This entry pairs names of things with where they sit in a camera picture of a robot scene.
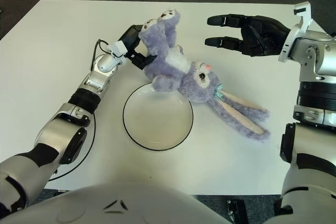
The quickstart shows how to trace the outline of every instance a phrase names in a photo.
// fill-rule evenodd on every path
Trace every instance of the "bunny paw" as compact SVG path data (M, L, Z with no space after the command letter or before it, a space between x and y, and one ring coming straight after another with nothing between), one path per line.
M170 19L176 16L176 11L173 9L165 11L160 17L160 20Z
M141 31L146 31L148 28L150 28L152 25L155 25L156 23L156 19L148 20L145 24L143 24Z

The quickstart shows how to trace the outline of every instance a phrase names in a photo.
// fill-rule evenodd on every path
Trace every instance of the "purple stuffed bunny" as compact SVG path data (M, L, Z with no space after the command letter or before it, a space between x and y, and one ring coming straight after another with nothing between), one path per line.
M207 102L231 127L247 137L264 140L269 132L254 120L264 120L268 111L221 90L218 76L203 62L191 62L182 47L175 45L175 27L180 14L173 9L158 19L148 20L139 33L148 53L157 55L145 67L146 76L152 80L156 91L178 90L192 102Z

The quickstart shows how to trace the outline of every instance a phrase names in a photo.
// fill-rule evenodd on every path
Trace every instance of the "bunny face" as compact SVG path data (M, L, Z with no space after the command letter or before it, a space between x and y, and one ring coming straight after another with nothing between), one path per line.
M219 85L218 76L203 62L193 62L189 73L183 78L179 92L192 102L206 102L214 97Z

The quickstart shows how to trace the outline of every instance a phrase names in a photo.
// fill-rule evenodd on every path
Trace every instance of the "bunny eye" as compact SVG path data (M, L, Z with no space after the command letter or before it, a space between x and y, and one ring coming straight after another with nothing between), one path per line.
M200 77L202 82L205 82L205 73L200 73L198 76Z

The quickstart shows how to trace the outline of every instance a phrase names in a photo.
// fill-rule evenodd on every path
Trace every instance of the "cable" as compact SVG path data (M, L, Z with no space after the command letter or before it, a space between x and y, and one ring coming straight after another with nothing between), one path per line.
M105 52L105 53L107 53L107 54L110 55L111 54L110 52L106 52L104 49L101 48L101 45L100 45L101 42L103 42L106 45L108 45L108 43L105 40L99 39L99 48L100 48L100 50L102 50L103 52Z
M93 50L93 56L92 56L92 62L91 62L91 68L90 68L90 71L93 70L93 63L94 63L94 60L96 59L96 50L97 50L97 46L99 45L100 43L100 39L97 40L96 42L96 45L95 45L95 48Z
M92 62L91 62L91 67L90 67L90 71L93 70L93 63L94 63L94 60L96 59L96 51L97 51L97 47L99 46L100 50L102 50L104 53L106 54L111 54L110 52L107 52L105 51L104 49L101 48L101 45L100 43L103 42L105 43L106 45L108 45L108 43L105 41L105 40L102 40L102 39L98 39L96 44L95 44L95 48L93 50L93 55L92 55Z
M92 149L93 143L94 143L94 139L95 139L95 137L96 137L96 117L95 117L94 113L93 113L92 115L93 115L93 121L94 121L94 124L95 124L94 126L95 126L95 127L94 127L94 129L93 129L92 143L91 143L91 145L90 145L90 148L89 148L88 152L86 153L86 155L84 156L84 158L81 160L81 162L79 162L73 169L71 169L70 171L68 171L68 172L66 172L66 173L64 173L64 174L62 174L62 175L60 175L60 176L58 176L58 177L56 177L56 178L52 178L52 179L48 180L48 182L53 181L53 180L58 179L58 178L62 178L62 177L64 177L65 175L68 175L69 173L73 172L78 166L81 165L81 163L83 163L83 161L84 161L84 160L86 159L86 157L89 155L89 153L90 153L90 151L91 151L91 149Z

